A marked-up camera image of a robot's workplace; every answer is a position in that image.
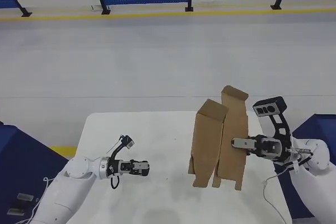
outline cardboard box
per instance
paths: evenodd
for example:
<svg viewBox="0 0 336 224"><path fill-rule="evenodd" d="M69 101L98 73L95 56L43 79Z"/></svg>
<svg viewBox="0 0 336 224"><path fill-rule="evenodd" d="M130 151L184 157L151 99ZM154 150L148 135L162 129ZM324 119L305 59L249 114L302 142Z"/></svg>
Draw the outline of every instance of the cardboard box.
<svg viewBox="0 0 336 224"><path fill-rule="evenodd" d="M231 145L233 138L248 137L245 100L248 94L232 86L222 92L222 104L207 100L195 117L189 174L195 174L193 186L205 188L212 174L215 188L221 179L234 180L241 190L246 151Z"/></svg>

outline black post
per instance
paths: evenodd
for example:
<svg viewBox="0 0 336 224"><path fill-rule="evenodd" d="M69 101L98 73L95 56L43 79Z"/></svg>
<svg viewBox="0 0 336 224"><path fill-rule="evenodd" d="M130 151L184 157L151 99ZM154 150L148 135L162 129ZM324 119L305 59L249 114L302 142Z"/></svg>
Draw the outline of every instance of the black post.
<svg viewBox="0 0 336 224"><path fill-rule="evenodd" d="M105 0L100 0L102 6L102 15L109 15L111 13L110 7L106 6Z"/></svg>
<svg viewBox="0 0 336 224"><path fill-rule="evenodd" d="M186 12L192 12L193 8L192 8L192 0L188 0L188 6L185 8Z"/></svg>
<svg viewBox="0 0 336 224"><path fill-rule="evenodd" d="M272 6L270 6L273 10L281 10L280 7L281 4L281 0L276 0L275 4L273 4Z"/></svg>
<svg viewBox="0 0 336 224"><path fill-rule="evenodd" d="M21 10L22 12L22 16L21 17L29 17L31 16L32 12L28 12L25 8L23 8L20 3L18 2L18 0L14 0L16 5L18 6L18 8Z"/></svg>

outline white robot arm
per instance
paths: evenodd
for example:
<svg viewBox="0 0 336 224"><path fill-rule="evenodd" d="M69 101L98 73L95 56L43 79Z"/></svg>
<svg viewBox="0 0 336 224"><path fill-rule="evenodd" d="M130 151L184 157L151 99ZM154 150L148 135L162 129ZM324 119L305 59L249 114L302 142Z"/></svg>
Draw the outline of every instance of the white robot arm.
<svg viewBox="0 0 336 224"><path fill-rule="evenodd" d="M316 219L321 224L336 224L336 166L330 162L328 146L319 139L293 138L282 115L286 108L282 97L255 103L255 113L270 117L275 135L234 138L232 145L286 167L301 200Z"/></svg>
<svg viewBox="0 0 336 224"><path fill-rule="evenodd" d="M147 176L150 166L147 161L128 162L116 160L116 154L124 147L131 148L134 142L129 136L120 137L121 144L111 157L90 160L75 156L56 176L43 195L34 218L30 224L65 224L79 210L96 179L111 178L111 186L116 189L119 176L132 174ZM116 186L113 177L117 177Z"/></svg>

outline gray floor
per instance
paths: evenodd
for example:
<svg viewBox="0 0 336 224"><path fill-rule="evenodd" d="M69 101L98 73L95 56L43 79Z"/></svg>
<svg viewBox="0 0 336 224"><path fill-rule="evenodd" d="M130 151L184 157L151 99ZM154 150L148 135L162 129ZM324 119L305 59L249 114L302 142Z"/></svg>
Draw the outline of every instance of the gray floor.
<svg viewBox="0 0 336 224"><path fill-rule="evenodd" d="M197 110L225 85L248 108L284 96L292 129L335 114L336 13L0 22L0 120L47 145L77 145L91 113Z"/></svg>

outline yellow floor stripe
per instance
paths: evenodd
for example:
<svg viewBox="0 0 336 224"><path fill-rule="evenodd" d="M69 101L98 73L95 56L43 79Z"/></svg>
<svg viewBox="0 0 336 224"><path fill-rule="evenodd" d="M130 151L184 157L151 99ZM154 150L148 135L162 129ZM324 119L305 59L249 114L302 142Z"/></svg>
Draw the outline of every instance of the yellow floor stripe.
<svg viewBox="0 0 336 224"><path fill-rule="evenodd" d="M0 21L32 21L32 20L82 20L156 16L223 16L223 15L258 15L258 14L286 14L286 13L313 13L336 12L336 8L310 8L296 10L239 10L239 11L198 11L198 12L154 12L154 13L130 13L117 15L70 15L70 16L31 16L31 17L0 17Z"/></svg>
<svg viewBox="0 0 336 224"><path fill-rule="evenodd" d="M63 157L73 157L77 150L76 146L51 146L50 148Z"/></svg>

